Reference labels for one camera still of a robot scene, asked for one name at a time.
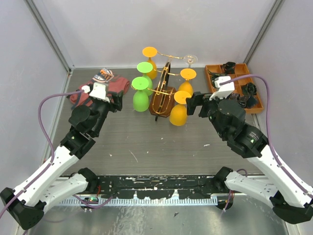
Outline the green goblet front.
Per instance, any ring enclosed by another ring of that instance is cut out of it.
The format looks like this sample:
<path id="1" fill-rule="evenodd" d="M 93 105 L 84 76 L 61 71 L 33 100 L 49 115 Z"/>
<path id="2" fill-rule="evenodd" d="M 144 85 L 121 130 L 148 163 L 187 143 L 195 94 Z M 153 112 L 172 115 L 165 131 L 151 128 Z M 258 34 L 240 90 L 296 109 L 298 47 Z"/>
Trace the green goblet front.
<path id="1" fill-rule="evenodd" d="M 140 62 L 137 65 L 137 70 L 141 72 L 142 76 L 147 79 L 149 85 L 148 85 L 148 89 L 145 90 L 145 93 L 147 94 L 147 96 L 151 96 L 153 93 L 153 91 L 151 91 L 151 89 L 153 88 L 153 83 L 152 83 L 151 78 L 148 76 L 148 73 L 153 70 L 152 64 L 150 64 L 149 62 Z"/>

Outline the gold wine glass rack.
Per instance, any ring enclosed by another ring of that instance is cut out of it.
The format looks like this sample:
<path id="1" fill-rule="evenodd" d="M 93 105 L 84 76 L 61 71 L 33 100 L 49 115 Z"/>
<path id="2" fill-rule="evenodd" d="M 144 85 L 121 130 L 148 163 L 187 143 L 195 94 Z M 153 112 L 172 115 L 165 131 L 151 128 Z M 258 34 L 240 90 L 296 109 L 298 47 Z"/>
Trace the gold wine glass rack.
<path id="1" fill-rule="evenodd" d="M 171 110 L 175 105 L 174 93 L 176 92 L 176 89 L 174 87 L 169 87 L 168 82 L 170 76 L 178 76 L 179 74 L 170 73 L 171 60 L 183 60 L 183 57 L 166 55 L 158 51 L 157 54 L 167 57 L 168 60 L 162 70 L 157 70 L 157 72 L 160 72 L 160 80 L 157 87 L 152 89 L 153 96 L 150 102 L 149 111 L 151 115 L 155 116 L 155 122 L 157 122 L 159 117 L 169 117 Z"/>

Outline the clear wine glass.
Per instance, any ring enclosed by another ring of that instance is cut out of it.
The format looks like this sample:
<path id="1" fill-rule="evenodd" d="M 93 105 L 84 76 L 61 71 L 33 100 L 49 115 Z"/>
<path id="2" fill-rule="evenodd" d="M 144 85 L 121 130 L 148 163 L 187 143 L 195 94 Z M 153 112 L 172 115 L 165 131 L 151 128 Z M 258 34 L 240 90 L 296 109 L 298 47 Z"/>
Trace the clear wine glass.
<path id="1" fill-rule="evenodd" d="M 188 65 L 189 68 L 191 68 L 191 66 L 198 62 L 198 58 L 195 55 L 186 55 L 183 57 L 183 61 Z"/>

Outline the green goblet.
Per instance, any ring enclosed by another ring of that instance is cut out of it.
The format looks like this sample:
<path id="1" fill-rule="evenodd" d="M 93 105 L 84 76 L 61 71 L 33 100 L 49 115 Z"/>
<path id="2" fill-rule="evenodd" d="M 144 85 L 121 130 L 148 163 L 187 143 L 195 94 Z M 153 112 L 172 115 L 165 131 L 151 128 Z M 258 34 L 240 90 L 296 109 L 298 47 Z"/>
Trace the green goblet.
<path id="1" fill-rule="evenodd" d="M 140 62 L 137 65 L 137 70 L 141 72 L 142 76 L 147 79 L 149 85 L 148 85 L 148 89 L 145 90 L 145 93 L 147 94 L 147 96 L 151 96 L 153 93 L 153 91 L 151 91 L 151 89 L 153 88 L 153 83 L 152 83 L 151 78 L 148 76 L 148 73 L 153 70 L 152 64 L 150 64 L 149 62 Z"/>
<path id="2" fill-rule="evenodd" d="M 131 87 L 136 90 L 133 95 L 133 108 L 137 112 L 145 112 L 149 108 L 149 97 L 146 90 L 149 82 L 145 77 L 136 77 L 131 83 Z"/>

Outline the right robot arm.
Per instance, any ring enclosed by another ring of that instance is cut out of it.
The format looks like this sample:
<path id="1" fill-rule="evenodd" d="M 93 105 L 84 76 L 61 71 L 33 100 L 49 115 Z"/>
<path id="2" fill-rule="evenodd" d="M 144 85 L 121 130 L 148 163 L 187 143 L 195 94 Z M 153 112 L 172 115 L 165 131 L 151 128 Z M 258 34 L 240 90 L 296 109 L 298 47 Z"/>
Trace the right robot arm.
<path id="1" fill-rule="evenodd" d="M 245 110 L 231 99 L 210 99 L 210 94 L 195 92 L 187 98 L 187 114 L 193 115 L 197 106 L 199 116 L 208 118 L 227 146 L 246 159 L 270 180 L 261 183 L 238 172 L 222 167 L 213 178 L 218 192 L 238 191 L 268 205 L 282 220 L 290 224 L 308 222 L 313 217 L 313 188 L 297 177 L 281 158 L 271 152 L 267 137 L 246 123 Z"/>

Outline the orange goblet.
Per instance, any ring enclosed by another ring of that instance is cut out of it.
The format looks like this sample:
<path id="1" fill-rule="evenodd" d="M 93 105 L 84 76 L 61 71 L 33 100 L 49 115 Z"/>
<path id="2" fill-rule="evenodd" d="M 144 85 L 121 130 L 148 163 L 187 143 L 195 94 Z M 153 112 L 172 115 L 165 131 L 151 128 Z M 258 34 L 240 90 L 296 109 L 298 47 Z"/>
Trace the orange goblet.
<path id="1" fill-rule="evenodd" d="M 186 91 L 178 91 L 174 94 L 177 103 L 171 110 L 169 121 L 175 126 L 183 126 L 187 122 L 186 99 L 191 98 L 191 94 Z"/>
<path id="2" fill-rule="evenodd" d="M 185 68 L 180 71 L 180 76 L 185 81 L 179 86 L 179 91 L 185 91 L 192 95 L 193 87 L 190 83 L 190 80 L 193 80 L 197 76 L 197 73 L 191 68 Z"/>
<path id="3" fill-rule="evenodd" d="M 153 70 L 148 72 L 147 75 L 154 80 L 157 77 L 157 66 L 153 61 L 153 57 L 157 55 L 157 49 L 154 47 L 145 47 L 142 50 L 142 54 L 148 58 L 147 62 L 149 62 L 153 66 Z"/>

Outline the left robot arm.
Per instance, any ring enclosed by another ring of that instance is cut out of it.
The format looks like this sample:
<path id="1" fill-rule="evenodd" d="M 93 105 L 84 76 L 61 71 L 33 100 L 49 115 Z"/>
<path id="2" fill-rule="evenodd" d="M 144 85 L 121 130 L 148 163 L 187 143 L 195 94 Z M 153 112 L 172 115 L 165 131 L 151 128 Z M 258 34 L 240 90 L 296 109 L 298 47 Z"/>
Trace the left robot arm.
<path id="1" fill-rule="evenodd" d="M 82 159 L 94 146 L 109 112 L 122 109 L 123 92 L 90 92 L 92 107 L 77 106 L 69 118 L 71 128 L 52 150 L 51 156 L 24 182 L 15 188 L 4 188 L 0 198 L 6 211 L 11 214 L 23 230 L 37 225 L 54 206 L 72 195 L 85 192 L 92 194 L 98 188 L 97 176 L 88 168 L 78 170 L 73 176 L 52 184 L 70 166 Z"/>

